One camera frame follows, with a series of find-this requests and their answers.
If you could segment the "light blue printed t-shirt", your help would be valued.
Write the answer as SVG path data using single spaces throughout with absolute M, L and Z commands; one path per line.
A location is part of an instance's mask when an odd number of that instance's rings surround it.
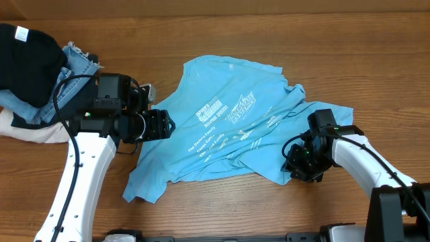
M 289 140 L 306 132 L 307 118 L 330 109 L 341 125 L 353 109 L 306 101 L 280 67 L 206 55 L 184 64 L 176 91 L 157 104 L 175 123 L 172 135 L 143 145 L 123 197 L 155 203 L 168 183 L 202 182 L 247 173 L 284 185 L 281 170 Z

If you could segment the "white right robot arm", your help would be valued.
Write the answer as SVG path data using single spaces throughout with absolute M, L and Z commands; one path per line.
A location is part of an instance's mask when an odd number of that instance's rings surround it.
M 355 125 L 341 126 L 330 109 L 308 116 L 309 129 L 282 147 L 281 171 L 304 182 L 321 182 L 342 167 L 370 199 L 367 222 L 325 225 L 318 232 L 289 233 L 286 241 L 429 241 L 429 184 L 391 165 Z

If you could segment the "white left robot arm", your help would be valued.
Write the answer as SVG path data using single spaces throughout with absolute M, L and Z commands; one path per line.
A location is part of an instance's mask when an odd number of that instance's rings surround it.
M 153 85 L 117 73 L 89 78 L 96 82 L 97 94 L 70 120 L 53 100 L 70 137 L 69 149 L 56 196 L 35 241 L 92 241 L 101 187 L 119 144 L 165 139 L 175 130 L 167 110 L 148 107 L 155 101 Z

